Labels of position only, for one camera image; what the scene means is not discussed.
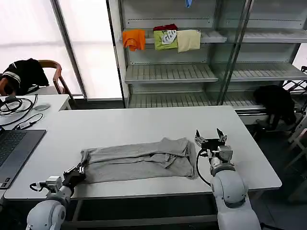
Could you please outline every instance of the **white table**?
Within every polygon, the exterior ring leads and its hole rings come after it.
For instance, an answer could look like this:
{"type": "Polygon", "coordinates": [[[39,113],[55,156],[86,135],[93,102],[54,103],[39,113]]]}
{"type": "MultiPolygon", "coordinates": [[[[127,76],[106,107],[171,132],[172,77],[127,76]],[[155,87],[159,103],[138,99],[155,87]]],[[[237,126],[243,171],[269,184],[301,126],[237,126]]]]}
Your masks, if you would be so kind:
{"type": "MultiPolygon", "coordinates": [[[[48,119],[52,125],[21,173],[5,193],[9,200],[43,199],[29,184],[49,176],[62,176],[75,166],[84,148],[109,147],[187,137],[194,142],[196,129],[205,138],[217,137],[216,128],[228,135],[234,150],[232,162],[250,190],[277,189],[282,183],[262,151],[230,106],[60,111],[48,119]]],[[[201,174],[210,180],[209,163],[200,158],[201,174]]],[[[211,193],[201,179],[185,177],[81,184],[74,198],[116,198],[211,193]]]]}
{"type": "MultiPolygon", "coordinates": [[[[34,102],[35,96],[34,95],[30,95],[30,96],[28,96],[28,95],[27,96],[17,96],[17,98],[27,98],[27,99],[31,100],[32,102],[34,102]]],[[[38,105],[43,105],[43,104],[50,104],[51,107],[48,108],[45,111],[32,110],[22,120],[14,123],[14,124],[11,124],[11,125],[8,125],[8,126],[4,126],[4,129],[13,129],[15,127],[15,125],[17,125],[18,123],[20,123],[20,122],[26,120],[27,118],[29,118],[29,117],[31,117],[31,116],[33,116],[35,114],[38,114],[38,113],[42,113],[44,115],[44,117],[38,123],[34,124],[30,129],[38,129],[38,127],[41,127],[43,129],[45,129],[44,128],[45,127],[44,126],[44,122],[45,122],[47,117],[49,117],[52,114],[57,113],[60,110],[71,109],[70,105],[68,103],[68,100],[69,100],[69,96],[67,94],[61,94],[61,95],[38,95],[37,102],[34,105],[34,107],[38,106],[38,105]]],[[[23,102],[24,102],[24,105],[26,107],[28,107],[29,104],[30,104],[28,101],[23,101],[23,102]]],[[[11,121],[14,121],[14,120],[18,119],[19,117],[23,116],[23,114],[25,114],[25,112],[18,113],[18,114],[12,114],[9,117],[0,116],[0,125],[1,124],[9,123],[11,121]]]]}

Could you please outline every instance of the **yellow towel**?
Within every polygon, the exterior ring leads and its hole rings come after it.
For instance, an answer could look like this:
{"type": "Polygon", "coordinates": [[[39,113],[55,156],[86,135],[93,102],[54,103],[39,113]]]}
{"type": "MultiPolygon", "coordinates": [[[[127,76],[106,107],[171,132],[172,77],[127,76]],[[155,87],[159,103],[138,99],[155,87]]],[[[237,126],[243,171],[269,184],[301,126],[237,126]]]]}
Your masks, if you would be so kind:
{"type": "Polygon", "coordinates": [[[201,33],[197,30],[177,31],[178,53],[201,48],[201,33]]]}

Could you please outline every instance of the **folded gray shirt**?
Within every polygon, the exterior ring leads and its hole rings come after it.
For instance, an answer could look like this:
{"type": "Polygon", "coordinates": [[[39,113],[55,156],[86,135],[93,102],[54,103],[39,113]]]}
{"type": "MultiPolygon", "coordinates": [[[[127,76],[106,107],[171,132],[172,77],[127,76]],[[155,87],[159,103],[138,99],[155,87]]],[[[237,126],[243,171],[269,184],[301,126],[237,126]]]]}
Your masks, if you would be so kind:
{"type": "Polygon", "coordinates": [[[186,176],[193,179],[195,146],[186,138],[159,142],[84,149],[85,183],[186,176]]]}

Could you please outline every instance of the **metal shelf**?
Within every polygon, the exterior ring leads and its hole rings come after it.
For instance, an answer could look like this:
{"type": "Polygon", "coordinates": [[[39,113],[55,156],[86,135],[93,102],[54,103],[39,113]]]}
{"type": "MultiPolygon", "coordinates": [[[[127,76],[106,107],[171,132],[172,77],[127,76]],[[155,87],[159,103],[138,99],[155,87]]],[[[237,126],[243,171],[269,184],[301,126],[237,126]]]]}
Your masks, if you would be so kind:
{"type": "Polygon", "coordinates": [[[204,92],[132,94],[129,108],[188,107],[211,105],[204,92]]]}
{"type": "MultiPolygon", "coordinates": [[[[224,77],[226,64],[214,66],[214,72],[224,77]]],[[[307,80],[307,75],[290,63],[236,63],[231,82],[307,80]]]]}
{"type": "MultiPolygon", "coordinates": [[[[236,33],[228,32],[233,42],[236,33]]],[[[307,43],[307,31],[300,29],[247,29],[243,43],[307,43]]]]}
{"type": "MultiPolygon", "coordinates": [[[[227,41],[227,37],[220,35],[217,31],[206,29],[200,29],[200,31],[201,43],[225,43],[227,41]]],[[[153,30],[145,30],[146,44],[154,44],[153,34],[153,30]]]]}
{"type": "MultiPolygon", "coordinates": [[[[265,110],[262,105],[255,102],[253,91],[244,92],[227,92],[223,105],[230,105],[236,110],[265,110]]],[[[219,92],[207,92],[208,98],[211,103],[216,102],[219,92]]],[[[301,105],[295,102],[295,109],[300,109],[301,105]]]]}
{"type": "Polygon", "coordinates": [[[216,81],[207,64],[129,65],[125,79],[127,84],[216,81]]]}

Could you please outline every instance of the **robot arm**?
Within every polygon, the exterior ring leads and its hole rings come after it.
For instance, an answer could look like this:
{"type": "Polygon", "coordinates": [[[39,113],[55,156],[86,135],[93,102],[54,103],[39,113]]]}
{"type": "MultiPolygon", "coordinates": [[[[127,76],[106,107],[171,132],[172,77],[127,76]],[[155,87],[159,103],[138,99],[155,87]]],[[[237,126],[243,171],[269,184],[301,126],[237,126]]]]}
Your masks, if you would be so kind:
{"type": "Polygon", "coordinates": [[[61,177],[51,176],[45,182],[31,184],[31,189],[42,191],[47,188],[49,193],[46,200],[38,203],[29,212],[26,230],[60,230],[74,188],[84,179],[84,167],[78,164],[77,167],[64,172],[63,182],[61,177]]]}
{"type": "Polygon", "coordinates": [[[211,188],[218,209],[219,228],[261,230],[257,215],[249,201],[248,187],[230,162],[233,151],[230,146],[225,146],[227,136],[220,130],[218,134],[219,138],[204,139],[197,131],[195,142],[201,147],[198,157],[208,157],[211,165],[211,188]]]}

